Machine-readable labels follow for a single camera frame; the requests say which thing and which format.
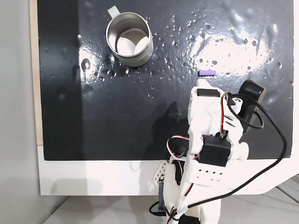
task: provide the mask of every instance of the wooden edge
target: wooden edge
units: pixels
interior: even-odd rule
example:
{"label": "wooden edge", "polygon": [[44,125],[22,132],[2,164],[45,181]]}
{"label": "wooden edge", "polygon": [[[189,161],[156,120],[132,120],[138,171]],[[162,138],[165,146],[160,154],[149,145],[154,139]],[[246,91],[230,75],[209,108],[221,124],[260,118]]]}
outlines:
{"label": "wooden edge", "polygon": [[29,0],[31,61],[33,76],[34,111],[36,122],[36,144],[43,145],[43,120],[41,104],[41,84],[39,70],[39,45],[37,25],[37,0]]}

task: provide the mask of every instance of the wet surface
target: wet surface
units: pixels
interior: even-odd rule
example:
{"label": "wet surface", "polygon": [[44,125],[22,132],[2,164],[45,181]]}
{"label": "wet surface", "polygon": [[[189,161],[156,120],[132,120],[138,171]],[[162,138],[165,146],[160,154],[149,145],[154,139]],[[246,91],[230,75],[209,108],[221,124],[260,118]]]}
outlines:
{"label": "wet surface", "polygon": [[[107,12],[140,14],[153,34],[142,67],[118,61],[106,43]],[[292,147],[293,2],[271,0],[38,1],[46,160],[168,159],[166,141],[187,134],[198,70],[224,91],[246,79],[267,90],[267,108]],[[249,130],[250,159],[277,158],[266,122]]]}

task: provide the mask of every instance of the small purple object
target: small purple object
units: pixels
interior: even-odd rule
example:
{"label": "small purple object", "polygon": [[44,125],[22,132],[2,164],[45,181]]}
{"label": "small purple object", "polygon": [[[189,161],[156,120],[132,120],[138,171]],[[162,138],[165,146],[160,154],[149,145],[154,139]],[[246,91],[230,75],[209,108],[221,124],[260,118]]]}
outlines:
{"label": "small purple object", "polygon": [[216,71],[214,70],[199,70],[198,71],[198,76],[216,76]]}

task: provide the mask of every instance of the cup rim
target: cup rim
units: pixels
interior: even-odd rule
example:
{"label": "cup rim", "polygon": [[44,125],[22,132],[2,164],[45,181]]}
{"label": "cup rim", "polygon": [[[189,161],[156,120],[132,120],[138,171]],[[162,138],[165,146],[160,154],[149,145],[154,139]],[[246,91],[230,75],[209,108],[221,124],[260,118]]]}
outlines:
{"label": "cup rim", "polygon": [[[121,55],[120,53],[116,52],[116,51],[111,47],[111,44],[110,44],[110,42],[109,42],[109,40],[108,40],[108,30],[109,30],[109,27],[110,27],[111,23],[112,23],[117,17],[119,17],[119,16],[121,16],[121,15],[124,15],[124,14],[134,14],[134,15],[138,16],[139,18],[141,18],[141,19],[143,20],[143,22],[145,23],[145,25],[146,25],[146,27],[147,27],[147,29],[148,29],[148,32],[149,32],[148,42],[146,43],[145,47],[144,47],[140,52],[138,52],[137,54],[130,55],[130,56]],[[108,24],[108,26],[107,26],[107,29],[106,29],[106,42],[107,42],[109,48],[113,51],[113,53],[115,53],[115,54],[118,55],[118,56],[124,57],[124,58],[136,57],[136,56],[142,54],[142,53],[145,51],[145,49],[148,47],[148,45],[150,44],[150,36],[151,36],[150,27],[149,27],[148,23],[146,22],[146,20],[145,20],[142,16],[140,16],[139,14],[137,14],[137,13],[133,13],[133,12],[119,13],[117,16],[115,16],[113,19],[111,19],[111,21],[109,22],[109,24]]]}

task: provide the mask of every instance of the metal mug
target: metal mug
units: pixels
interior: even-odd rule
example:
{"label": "metal mug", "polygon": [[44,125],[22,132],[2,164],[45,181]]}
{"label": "metal mug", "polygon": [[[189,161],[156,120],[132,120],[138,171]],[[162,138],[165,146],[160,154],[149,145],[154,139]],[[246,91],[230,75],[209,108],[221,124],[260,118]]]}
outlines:
{"label": "metal mug", "polygon": [[106,30],[110,49],[127,66],[138,67],[145,64],[154,49],[148,23],[136,13],[120,13],[116,6],[108,12],[112,17]]}

